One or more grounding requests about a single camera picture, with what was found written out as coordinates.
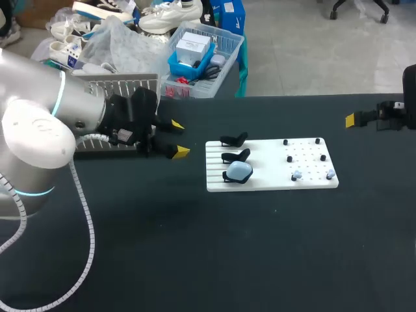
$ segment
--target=white cable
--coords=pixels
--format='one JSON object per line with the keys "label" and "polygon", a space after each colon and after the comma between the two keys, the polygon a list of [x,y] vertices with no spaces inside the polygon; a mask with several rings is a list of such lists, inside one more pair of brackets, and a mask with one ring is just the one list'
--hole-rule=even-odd
{"label": "white cable", "polygon": [[[85,135],[77,139],[77,146],[85,140],[100,140],[100,141],[108,142],[109,138],[105,135],[95,135],[95,134]],[[88,254],[88,260],[86,261],[86,265],[83,270],[83,273],[81,274],[81,276],[79,277],[75,285],[72,286],[72,288],[64,296],[60,297],[58,300],[55,300],[51,304],[44,305],[43,307],[37,307],[34,309],[14,309],[12,307],[9,307],[8,305],[6,305],[4,302],[0,300],[0,309],[6,312],[43,312],[43,311],[50,310],[54,307],[57,307],[61,303],[66,301],[70,296],[72,296],[75,293],[75,291],[77,291],[77,289],[83,284],[83,281],[85,280],[86,276],[88,275],[88,272],[90,271],[92,260],[94,258],[94,252],[96,249],[96,236],[94,234],[94,227],[92,225],[90,210],[88,209],[88,205],[85,200],[83,188],[81,186],[81,183],[79,182],[77,170],[75,169],[73,159],[70,162],[70,169],[71,169],[73,180],[75,182],[75,186],[77,187],[79,199],[81,200],[81,203],[84,208],[86,221],[88,223],[88,231],[90,233],[90,253]],[[13,243],[16,242],[19,237],[21,237],[21,235],[23,234],[26,228],[27,215],[26,215],[25,206],[23,205],[23,202],[20,200],[19,195],[16,194],[14,187],[10,184],[9,181],[7,181],[7,179],[1,173],[0,173],[0,185],[4,186],[7,189],[7,192],[12,196],[14,202],[18,206],[19,214],[20,214],[20,226],[17,232],[15,232],[15,234],[12,236],[12,238],[0,246],[0,254],[1,254],[8,247],[12,246]]]}

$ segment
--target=clear plastic basket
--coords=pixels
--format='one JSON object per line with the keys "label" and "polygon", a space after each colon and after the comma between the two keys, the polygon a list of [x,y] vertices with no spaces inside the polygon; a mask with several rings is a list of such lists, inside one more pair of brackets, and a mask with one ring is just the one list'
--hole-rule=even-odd
{"label": "clear plastic basket", "polygon": [[[194,86],[177,83],[178,76],[170,73],[168,58],[175,51],[178,41],[185,32],[210,36],[216,44],[214,53],[223,55],[226,63],[216,79],[197,81]],[[237,59],[240,46],[244,41],[243,36],[204,24],[194,24],[184,21],[175,34],[169,40],[164,53],[164,64],[162,65],[161,95],[168,98],[213,98],[226,78],[229,70]]]}

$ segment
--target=black clip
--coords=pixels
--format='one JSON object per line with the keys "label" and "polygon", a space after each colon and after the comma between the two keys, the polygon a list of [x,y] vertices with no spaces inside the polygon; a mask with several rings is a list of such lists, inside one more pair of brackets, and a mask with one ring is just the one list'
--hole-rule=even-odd
{"label": "black clip", "polygon": [[226,161],[229,163],[232,163],[233,161],[241,161],[245,163],[248,156],[250,156],[250,149],[246,148],[238,155],[233,153],[223,153],[221,154],[221,159],[223,164],[225,164]]}
{"label": "black clip", "polygon": [[232,136],[221,136],[220,137],[220,142],[221,142],[221,146],[224,146],[224,144],[228,145],[228,146],[233,146],[235,148],[240,148],[244,142],[247,140],[248,138],[248,133],[247,132],[243,132],[241,133],[237,138],[234,138]]}

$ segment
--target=white board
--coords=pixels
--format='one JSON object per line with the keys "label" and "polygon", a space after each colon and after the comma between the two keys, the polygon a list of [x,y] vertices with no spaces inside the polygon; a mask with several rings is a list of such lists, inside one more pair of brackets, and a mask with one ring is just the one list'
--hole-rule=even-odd
{"label": "white board", "polygon": [[[277,140],[247,140],[240,148],[221,146],[220,141],[210,141],[205,145],[207,190],[209,192],[238,192],[253,190],[302,190],[302,189],[334,189],[339,181],[336,175],[326,179],[329,169],[335,170],[326,147],[325,140],[319,138],[288,138]],[[224,164],[222,153],[240,153],[250,149],[246,163],[253,167],[253,175],[245,184],[225,183],[222,172],[230,164]],[[302,178],[292,181],[293,172],[298,170]]]}

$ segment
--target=white box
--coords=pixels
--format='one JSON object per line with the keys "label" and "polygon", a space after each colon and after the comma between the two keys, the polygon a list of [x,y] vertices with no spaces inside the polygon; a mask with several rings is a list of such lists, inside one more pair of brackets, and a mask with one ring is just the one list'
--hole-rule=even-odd
{"label": "white box", "polygon": [[193,66],[197,60],[201,61],[205,56],[204,49],[203,44],[180,39],[176,45],[176,59],[178,62]]}
{"label": "white box", "polygon": [[197,44],[203,44],[205,46],[205,53],[207,53],[211,47],[211,37],[208,36],[186,32],[183,34],[182,39],[186,41],[196,42]]}

